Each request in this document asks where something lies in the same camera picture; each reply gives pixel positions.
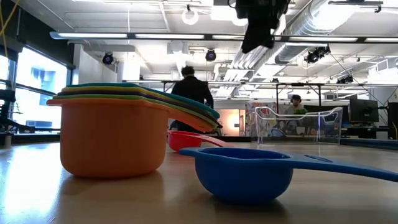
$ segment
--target exposed ductwork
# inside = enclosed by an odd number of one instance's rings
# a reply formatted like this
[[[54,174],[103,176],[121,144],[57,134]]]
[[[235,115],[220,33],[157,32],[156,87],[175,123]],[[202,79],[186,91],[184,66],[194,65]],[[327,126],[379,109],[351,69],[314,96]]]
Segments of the exposed ductwork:
[[[298,16],[283,35],[329,35],[344,24],[358,9],[358,6],[329,5],[329,0],[313,0]],[[251,81],[262,82],[280,72],[285,66],[267,65],[270,63],[288,64],[307,49],[306,46],[275,44],[254,67]]]

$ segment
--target headphones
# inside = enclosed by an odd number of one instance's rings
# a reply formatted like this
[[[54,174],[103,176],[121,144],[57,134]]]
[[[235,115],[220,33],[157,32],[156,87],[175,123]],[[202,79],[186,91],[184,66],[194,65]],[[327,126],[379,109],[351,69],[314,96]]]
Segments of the headphones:
[[[301,103],[301,96],[300,95],[294,94],[292,97],[290,97],[290,102],[293,103],[294,99],[299,99],[300,103]]]

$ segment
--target ceiling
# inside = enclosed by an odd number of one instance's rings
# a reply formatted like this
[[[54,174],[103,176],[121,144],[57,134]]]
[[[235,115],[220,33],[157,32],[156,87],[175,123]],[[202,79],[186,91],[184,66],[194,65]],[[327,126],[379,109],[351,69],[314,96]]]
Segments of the ceiling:
[[[286,20],[290,21],[308,1],[295,0],[295,6],[289,8]],[[395,0],[385,0],[384,2],[390,4],[393,1]],[[214,21],[211,19],[210,14],[214,8],[214,2],[213,0],[204,0],[201,1],[199,6],[192,4],[192,8],[199,11],[199,20],[194,25],[187,25],[182,21],[184,5],[23,0],[21,7],[60,32],[243,34],[246,26],[236,26],[231,21]],[[374,13],[374,8],[362,8],[355,12],[343,25],[335,29],[331,35],[397,36],[398,2],[388,6],[380,13]],[[167,43],[168,41],[159,40],[91,41],[91,45],[129,44],[135,46],[150,68],[149,72],[144,74],[147,79],[153,79],[159,74],[170,74],[170,71],[177,69],[175,58],[172,55],[167,55]],[[196,70],[212,73],[217,63],[230,63],[234,59],[240,44],[240,42],[226,41],[189,41],[189,48],[195,50],[190,50],[190,55],[186,58],[187,64],[193,65]],[[375,62],[380,61],[383,56],[398,55],[398,45],[331,44],[330,48],[333,57],[328,55],[316,64],[307,65],[303,62],[304,52],[291,62],[291,66],[276,73],[275,77],[280,82],[304,82],[307,80],[310,82],[327,82],[330,81],[330,76],[353,68],[357,80],[366,82],[369,67],[374,66]],[[215,49],[217,53],[215,62],[206,62],[207,49]],[[123,53],[117,54],[117,56],[125,57]],[[209,76],[205,75],[199,78],[207,79]]]

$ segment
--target wooden table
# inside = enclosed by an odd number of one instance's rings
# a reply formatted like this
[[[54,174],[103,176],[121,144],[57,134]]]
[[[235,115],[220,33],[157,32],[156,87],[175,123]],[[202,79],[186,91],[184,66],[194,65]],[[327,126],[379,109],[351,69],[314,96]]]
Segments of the wooden table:
[[[236,144],[254,147],[256,144]],[[346,146],[265,145],[261,149],[345,159],[398,172],[392,151]],[[168,151],[157,172],[128,180],[77,179],[64,171],[59,144],[0,149],[0,223],[398,223],[398,184],[295,170],[274,203],[217,201],[199,183],[193,159]]]

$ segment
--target window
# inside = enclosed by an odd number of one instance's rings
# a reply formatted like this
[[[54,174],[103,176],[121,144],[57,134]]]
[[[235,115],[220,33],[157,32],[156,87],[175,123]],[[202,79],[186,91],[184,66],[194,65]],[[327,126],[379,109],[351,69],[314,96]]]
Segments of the window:
[[[67,85],[67,73],[65,66],[24,48],[18,58],[16,82],[57,93]]]
[[[36,128],[60,128],[61,107],[45,104],[51,98],[52,96],[17,88],[14,121]]]
[[[0,79],[7,80],[8,63],[8,58],[0,55]]]

